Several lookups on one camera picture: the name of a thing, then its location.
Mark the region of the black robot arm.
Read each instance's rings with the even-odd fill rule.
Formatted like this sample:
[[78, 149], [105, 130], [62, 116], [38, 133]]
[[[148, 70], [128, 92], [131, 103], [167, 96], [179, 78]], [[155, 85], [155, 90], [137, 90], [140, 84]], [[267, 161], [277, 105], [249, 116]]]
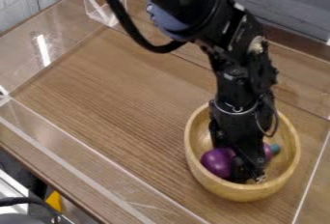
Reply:
[[135, 42], [155, 53], [193, 43], [207, 55], [216, 78], [208, 102], [213, 149], [201, 157], [219, 178], [244, 183], [265, 176], [264, 138], [275, 135], [277, 112], [272, 65], [263, 26], [235, 0], [145, 0], [156, 27], [171, 38], [152, 44], [140, 33], [120, 0], [105, 0]]

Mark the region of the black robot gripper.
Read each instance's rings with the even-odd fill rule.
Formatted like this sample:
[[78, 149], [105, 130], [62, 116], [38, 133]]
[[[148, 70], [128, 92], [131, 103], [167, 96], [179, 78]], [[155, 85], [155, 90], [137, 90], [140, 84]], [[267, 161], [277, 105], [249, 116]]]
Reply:
[[260, 183], [265, 179], [267, 163], [263, 138], [272, 137], [275, 130], [271, 131], [271, 126], [277, 127], [273, 103], [256, 101], [248, 109], [235, 112], [212, 100], [208, 108], [212, 147], [231, 148], [236, 153], [231, 162], [231, 181], [247, 183], [252, 180]]

